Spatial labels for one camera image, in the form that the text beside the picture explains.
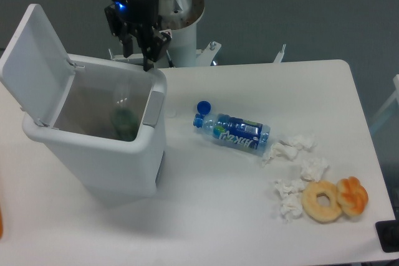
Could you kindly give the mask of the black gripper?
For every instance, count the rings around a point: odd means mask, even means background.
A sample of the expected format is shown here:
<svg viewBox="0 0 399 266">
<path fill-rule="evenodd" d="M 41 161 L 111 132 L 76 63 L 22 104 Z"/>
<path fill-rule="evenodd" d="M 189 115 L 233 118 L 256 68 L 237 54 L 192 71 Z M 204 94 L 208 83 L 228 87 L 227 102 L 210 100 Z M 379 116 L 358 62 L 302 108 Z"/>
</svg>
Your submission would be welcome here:
<svg viewBox="0 0 399 266">
<path fill-rule="evenodd" d="M 159 0 L 112 0 L 104 9 L 110 32 L 123 46 L 123 56 L 133 54 L 133 40 L 143 55 L 143 70 L 154 68 L 162 58 L 171 37 L 158 30 Z"/>
</svg>

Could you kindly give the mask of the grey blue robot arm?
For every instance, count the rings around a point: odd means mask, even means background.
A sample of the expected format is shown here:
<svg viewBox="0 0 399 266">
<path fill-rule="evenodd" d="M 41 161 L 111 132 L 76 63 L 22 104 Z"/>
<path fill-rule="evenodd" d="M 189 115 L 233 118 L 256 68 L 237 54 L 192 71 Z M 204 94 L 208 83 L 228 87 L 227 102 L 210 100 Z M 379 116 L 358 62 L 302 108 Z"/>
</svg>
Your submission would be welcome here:
<svg viewBox="0 0 399 266">
<path fill-rule="evenodd" d="M 166 18 L 173 10 L 161 6 L 169 0 L 112 0 L 104 9 L 110 32 L 123 47 L 125 58 L 133 54 L 133 40 L 143 55 L 143 69 L 148 71 L 162 58 L 171 42 L 163 32 Z"/>
</svg>

